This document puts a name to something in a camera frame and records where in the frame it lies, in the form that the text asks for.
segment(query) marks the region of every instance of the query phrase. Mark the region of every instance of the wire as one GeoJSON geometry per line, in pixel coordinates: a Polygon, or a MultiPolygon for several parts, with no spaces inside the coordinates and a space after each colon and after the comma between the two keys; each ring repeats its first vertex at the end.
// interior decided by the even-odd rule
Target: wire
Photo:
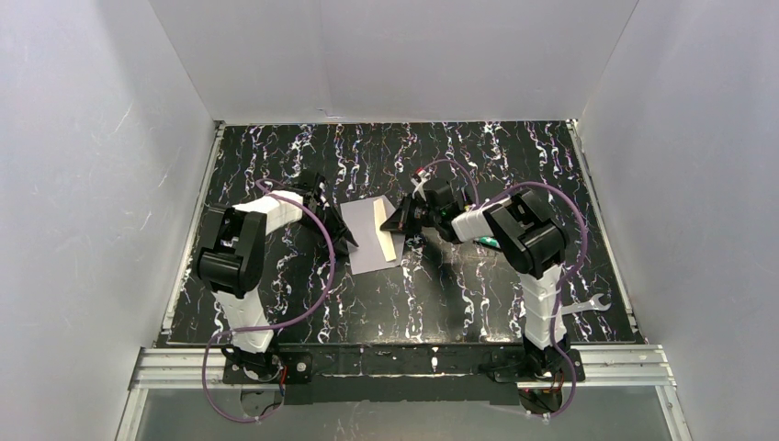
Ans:
{"type": "MultiPolygon", "coordinates": [[[[256,182],[256,185],[258,188],[260,188],[264,193],[268,194],[270,193],[270,190],[263,186],[262,184],[256,182]]],[[[330,288],[333,285],[333,279],[335,277],[335,250],[333,248],[333,239],[330,237],[330,233],[327,232],[327,229],[322,224],[322,221],[319,220],[314,213],[312,213],[309,209],[304,207],[302,204],[298,203],[295,200],[284,198],[279,195],[274,194],[268,194],[269,197],[274,198],[276,200],[280,200],[282,202],[287,202],[288,204],[291,204],[298,209],[302,209],[304,213],[306,213],[307,216],[309,216],[316,226],[322,231],[322,235],[324,236],[324,241],[327,242],[327,251],[330,255],[330,272],[327,276],[327,282],[325,282],[324,289],[322,290],[321,296],[317,299],[317,301],[310,306],[305,312],[303,312],[298,317],[295,317],[292,320],[288,320],[286,322],[276,323],[276,324],[268,324],[266,326],[246,326],[243,328],[236,328],[228,331],[222,331],[220,333],[215,333],[211,336],[209,339],[209,342],[206,344],[206,352],[203,354],[203,366],[200,370],[200,379],[203,383],[203,392],[206,394],[206,399],[209,401],[211,408],[221,415],[222,417],[233,421],[235,423],[255,423],[258,421],[262,421],[265,418],[272,415],[278,408],[275,408],[271,413],[268,413],[266,415],[260,415],[260,416],[254,416],[250,418],[240,418],[237,416],[232,416],[229,413],[224,412],[214,401],[214,397],[211,396],[211,392],[209,391],[209,385],[206,381],[206,366],[208,365],[209,361],[209,351],[211,347],[214,345],[214,343],[217,342],[220,338],[227,336],[227,335],[233,335],[238,333],[254,333],[258,331],[274,331],[276,329],[286,328],[288,326],[292,326],[293,324],[300,323],[304,320],[306,320],[307,317],[312,315],[316,310],[319,309],[319,307],[324,303],[324,300],[328,297],[328,294],[330,293],[330,288]]]]}
{"type": "Polygon", "coordinates": [[[278,382],[278,393],[284,398],[284,381],[287,379],[287,367],[284,366],[284,373],[281,374],[281,380],[278,382]]]}
{"type": "Polygon", "coordinates": [[[266,406],[266,407],[263,409],[263,412],[262,412],[262,413],[260,413],[260,416],[263,416],[263,415],[265,415],[265,413],[267,412],[267,410],[268,410],[268,409],[270,409],[270,408],[271,408],[271,406],[276,406],[276,407],[273,409],[273,411],[275,412],[275,411],[276,411],[276,409],[278,409],[279,407],[281,407],[281,402],[282,402],[282,401],[279,401],[279,402],[271,402],[270,404],[268,404],[268,405],[267,405],[267,406],[266,406]]]}
{"type": "Polygon", "coordinates": [[[570,198],[565,193],[563,193],[562,190],[560,190],[559,188],[541,182],[526,181],[526,182],[520,182],[519,184],[515,184],[511,187],[506,188],[504,191],[499,193],[498,196],[494,197],[491,201],[484,202],[483,204],[478,206],[478,208],[487,206],[490,203],[493,204],[497,203],[503,198],[512,195],[516,190],[522,187],[543,188],[546,191],[549,191],[555,196],[561,198],[570,207],[571,211],[573,211],[573,216],[574,218],[576,218],[576,223],[579,225],[579,235],[581,237],[581,248],[579,250],[579,256],[576,259],[576,263],[568,271],[566,271],[565,274],[563,274],[560,280],[558,281],[558,285],[557,285],[558,294],[557,296],[555,296],[555,305],[554,307],[552,307],[552,320],[549,323],[549,335],[552,336],[551,338],[552,347],[554,347],[555,350],[558,351],[560,356],[563,357],[566,363],[568,363],[570,372],[573,375],[573,377],[570,379],[570,395],[568,396],[568,399],[564,403],[562,403],[562,405],[558,410],[549,414],[549,416],[554,417],[565,412],[565,410],[568,409],[568,406],[570,406],[571,402],[573,401],[574,395],[576,395],[576,367],[573,366],[573,362],[570,360],[568,354],[566,354],[565,351],[563,351],[558,345],[557,339],[555,338],[555,320],[557,319],[557,313],[562,304],[563,282],[571,278],[574,274],[578,273],[579,270],[581,270],[581,268],[584,266],[584,258],[587,256],[588,231],[587,231],[587,224],[584,223],[584,216],[582,216],[581,211],[579,211],[579,208],[576,207],[576,204],[572,200],[570,200],[570,198]]]}
{"type": "Polygon", "coordinates": [[[452,164],[452,165],[456,166],[457,168],[459,168],[461,172],[463,172],[463,175],[465,175],[465,177],[470,182],[470,186],[473,188],[474,203],[478,207],[479,206],[479,191],[478,191],[478,189],[476,189],[476,181],[473,180],[473,177],[470,175],[468,169],[465,168],[465,166],[463,166],[463,164],[455,161],[454,159],[436,159],[435,161],[432,161],[428,165],[422,167],[422,169],[428,168],[428,167],[432,167],[433,165],[441,164],[441,163],[452,164]]]}

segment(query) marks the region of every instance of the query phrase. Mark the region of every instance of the white panel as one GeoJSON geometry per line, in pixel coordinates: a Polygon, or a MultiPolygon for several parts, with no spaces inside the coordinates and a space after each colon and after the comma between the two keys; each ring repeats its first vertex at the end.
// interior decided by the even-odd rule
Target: white panel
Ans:
{"type": "Polygon", "coordinates": [[[635,0],[322,2],[347,120],[578,118],[635,0]]]}
{"type": "Polygon", "coordinates": [[[581,121],[694,439],[775,439],[779,4],[642,1],[581,121]]]}
{"type": "Polygon", "coordinates": [[[151,2],[214,119],[327,120],[318,1],[151,2]]]}
{"type": "Polygon", "coordinates": [[[0,4],[0,437],[113,439],[213,123],[147,2],[12,4],[0,4]]]}
{"type": "Polygon", "coordinates": [[[230,123],[577,118],[636,2],[152,0],[230,123]]]}

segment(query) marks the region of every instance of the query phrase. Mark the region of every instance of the floor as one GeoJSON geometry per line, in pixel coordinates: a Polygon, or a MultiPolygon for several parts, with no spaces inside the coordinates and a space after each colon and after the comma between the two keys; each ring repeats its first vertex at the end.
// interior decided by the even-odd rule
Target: floor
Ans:
{"type": "MultiPolygon", "coordinates": [[[[410,173],[437,158],[471,170],[480,196],[535,180],[557,186],[585,214],[590,251],[563,289],[563,304],[603,293],[609,311],[565,317],[573,342],[642,343],[628,320],[593,202],[564,121],[413,124],[314,124],[227,127],[205,204],[261,197],[260,177],[290,181],[302,168],[329,182],[336,203],[387,195],[397,204],[412,190],[410,173]]],[[[449,166],[437,175],[465,179],[449,166]]],[[[571,238],[578,237],[563,203],[550,199],[571,238]]],[[[578,242],[568,250],[575,260],[578,242]]],[[[302,313],[320,295],[326,271],[321,239],[290,226],[268,236],[260,284],[268,319],[302,313]]],[[[518,342],[525,321],[519,278],[498,252],[473,243],[452,245],[435,231],[409,237],[401,267],[353,276],[340,262],[336,288],[305,323],[283,330],[281,344],[446,344],[518,342]]],[[[227,325],[218,304],[187,270],[173,325],[158,345],[203,345],[227,325]]]]}

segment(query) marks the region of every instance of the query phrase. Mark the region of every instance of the black cable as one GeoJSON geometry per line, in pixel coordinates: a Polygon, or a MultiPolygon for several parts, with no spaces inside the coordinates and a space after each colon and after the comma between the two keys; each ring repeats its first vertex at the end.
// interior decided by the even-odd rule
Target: black cable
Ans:
{"type": "Polygon", "coordinates": [[[265,413],[266,413],[266,412],[268,411],[268,409],[270,409],[271,407],[273,407],[273,406],[276,406],[276,407],[278,407],[278,406],[280,406],[280,405],[281,405],[281,401],[280,401],[280,402],[271,402],[270,404],[268,404],[268,405],[267,405],[267,406],[266,406],[266,407],[263,409],[263,412],[262,412],[262,413],[260,413],[260,416],[263,416],[263,415],[265,415],[265,413]]]}

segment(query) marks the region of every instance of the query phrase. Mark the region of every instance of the paper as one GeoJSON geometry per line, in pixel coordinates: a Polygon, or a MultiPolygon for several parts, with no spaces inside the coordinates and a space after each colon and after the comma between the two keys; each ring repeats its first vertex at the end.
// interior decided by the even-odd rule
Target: paper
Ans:
{"type": "MultiPolygon", "coordinates": [[[[395,211],[390,200],[384,196],[378,197],[384,201],[384,210],[391,214],[395,211]]],[[[375,217],[373,214],[373,201],[378,198],[366,198],[341,204],[341,217],[344,218],[346,227],[355,236],[360,245],[349,254],[352,274],[362,274],[380,269],[393,268],[401,265],[403,258],[403,243],[405,237],[402,234],[392,234],[392,245],[395,248],[396,258],[387,262],[381,244],[376,235],[375,217]]]]}

